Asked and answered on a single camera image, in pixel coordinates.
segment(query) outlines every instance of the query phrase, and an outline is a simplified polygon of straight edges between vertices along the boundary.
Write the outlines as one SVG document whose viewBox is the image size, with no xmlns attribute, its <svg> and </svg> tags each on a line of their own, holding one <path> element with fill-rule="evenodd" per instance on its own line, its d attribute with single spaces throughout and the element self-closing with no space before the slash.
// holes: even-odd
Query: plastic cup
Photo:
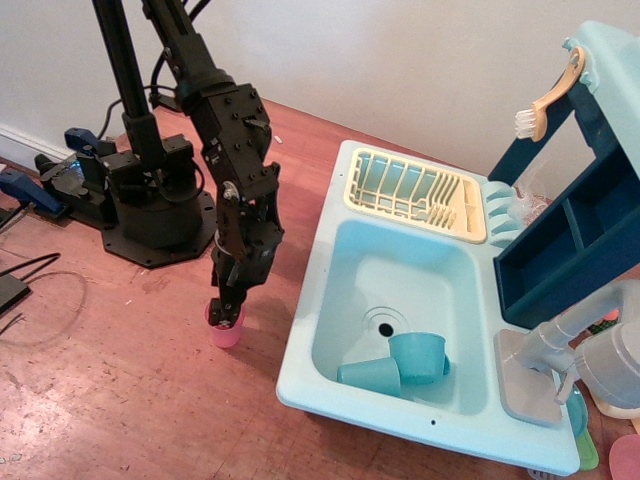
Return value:
<svg viewBox="0 0 640 480">
<path fill-rule="evenodd" d="M 444 353 L 445 339 L 435 333 L 412 332 L 389 339 L 391 356 L 396 360 L 402 382 L 434 383 L 449 373 Z"/>
<path fill-rule="evenodd" d="M 400 396 L 400 372 L 391 357 L 349 363 L 338 367 L 338 382 L 372 392 Z"/>
<path fill-rule="evenodd" d="M 204 317 L 207 323 L 209 323 L 209 305 L 205 307 Z M 209 325 L 213 332 L 213 343 L 219 348 L 233 347 L 240 340 L 242 335 L 242 324 L 244 322 L 244 307 L 240 309 L 240 315 L 233 327 L 224 327 L 220 325 Z"/>
</svg>

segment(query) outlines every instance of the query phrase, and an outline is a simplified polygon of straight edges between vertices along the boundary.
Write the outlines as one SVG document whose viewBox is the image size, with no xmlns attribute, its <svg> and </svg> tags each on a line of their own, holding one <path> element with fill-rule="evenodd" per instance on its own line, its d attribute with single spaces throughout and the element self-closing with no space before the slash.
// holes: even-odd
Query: toothbrush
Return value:
<svg viewBox="0 0 640 480">
<path fill-rule="evenodd" d="M 576 83 L 584 69 L 584 50 L 575 47 L 571 50 L 569 64 L 558 83 L 542 98 L 531 104 L 529 110 L 516 113 L 516 137 L 530 138 L 537 142 L 547 132 L 547 107 L 562 97 Z"/>
</svg>

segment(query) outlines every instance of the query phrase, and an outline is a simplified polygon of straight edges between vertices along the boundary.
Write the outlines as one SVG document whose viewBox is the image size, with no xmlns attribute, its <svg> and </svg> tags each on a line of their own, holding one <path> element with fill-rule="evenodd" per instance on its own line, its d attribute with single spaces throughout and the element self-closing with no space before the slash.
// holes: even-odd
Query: robotic arm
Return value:
<svg viewBox="0 0 640 480">
<path fill-rule="evenodd" d="M 216 183 L 212 284 L 218 287 L 219 298 L 209 305 L 209 323 L 232 327 L 247 290 L 266 281 L 284 234 L 276 205 L 280 167 L 264 163 L 271 141 L 269 117 L 251 85 L 236 85 L 215 66 L 179 0 L 142 3 L 176 79 L 176 104 L 193 122 Z M 93 4 L 122 98 L 131 151 L 111 149 L 101 156 L 89 148 L 79 155 L 99 159 L 93 184 L 100 185 L 101 178 L 106 178 L 118 221 L 125 223 L 125 237 L 135 236 L 131 231 L 136 229 L 155 230 L 154 238 L 171 230 L 177 233 L 168 236 L 179 238 L 157 245 L 151 239 L 143 243 L 152 248 L 181 244 L 204 228 L 201 210 L 212 210 L 203 203 L 204 179 L 198 187 L 199 169 L 189 142 L 181 136 L 160 139 L 147 107 L 121 1 L 93 0 Z"/>
<path fill-rule="evenodd" d="M 246 292 L 266 281 L 284 233 L 278 219 L 278 164 L 264 165 L 269 117 L 258 92 L 217 68 L 179 0 L 143 0 L 177 82 L 176 103 L 202 141 L 217 187 L 218 230 L 212 283 L 220 298 L 211 325 L 233 326 Z"/>
</svg>

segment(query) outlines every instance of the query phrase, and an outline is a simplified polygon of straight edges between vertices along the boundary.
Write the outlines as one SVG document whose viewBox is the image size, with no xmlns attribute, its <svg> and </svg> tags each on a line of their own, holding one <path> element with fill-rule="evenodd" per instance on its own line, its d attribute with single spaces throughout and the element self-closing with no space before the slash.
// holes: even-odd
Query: blue cup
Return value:
<svg viewBox="0 0 640 480">
<path fill-rule="evenodd" d="M 389 349 L 398 364 L 401 381 L 427 384 L 447 375 L 450 365 L 444 344 L 444 337 L 428 332 L 401 333 L 391 337 Z"/>
<path fill-rule="evenodd" d="M 391 357 L 338 367 L 338 382 L 372 392 L 400 396 L 400 372 Z"/>
</svg>

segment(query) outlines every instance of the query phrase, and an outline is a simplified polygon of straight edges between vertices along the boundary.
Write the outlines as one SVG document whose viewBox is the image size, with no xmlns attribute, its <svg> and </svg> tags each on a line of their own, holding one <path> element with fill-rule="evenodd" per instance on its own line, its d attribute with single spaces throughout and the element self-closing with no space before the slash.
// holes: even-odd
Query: sink basin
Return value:
<svg viewBox="0 0 640 480">
<path fill-rule="evenodd" d="M 421 228 L 396 219 L 402 212 L 395 210 L 378 215 L 375 208 L 353 208 L 345 192 L 353 198 L 350 184 L 359 173 L 354 176 L 351 167 L 363 149 L 392 158 L 390 165 L 406 160 L 443 169 L 343 143 L 278 378 L 280 401 L 448 450 L 558 475 L 574 473 L 580 459 L 566 408 L 560 424 L 542 427 L 512 418 L 500 402 L 493 338 L 501 329 L 518 330 L 501 316 L 493 259 L 502 247 L 490 235 L 471 241 Z M 465 176 L 460 185 L 487 183 L 481 176 L 446 170 Z M 463 208 L 478 214 L 476 207 Z M 459 217 L 449 223 L 459 223 Z M 403 384 L 400 397 L 337 382 L 340 365 L 386 357 L 389 338 L 407 332 L 446 339 L 451 371 L 442 381 Z"/>
<path fill-rule="evenodd" d="M 476 265 L 464 249 L 358 220 L 336 235 L 313 340 L 315 367 L 334 381 L 343 363 L 389 356 L 389 337 L 432 332 L 447 340 L 452 374 L 406 385 L 403 397 L 473 415 L 487 404 Z M 467 322 L 456 322 L 466 317 Z"/>
</svg>

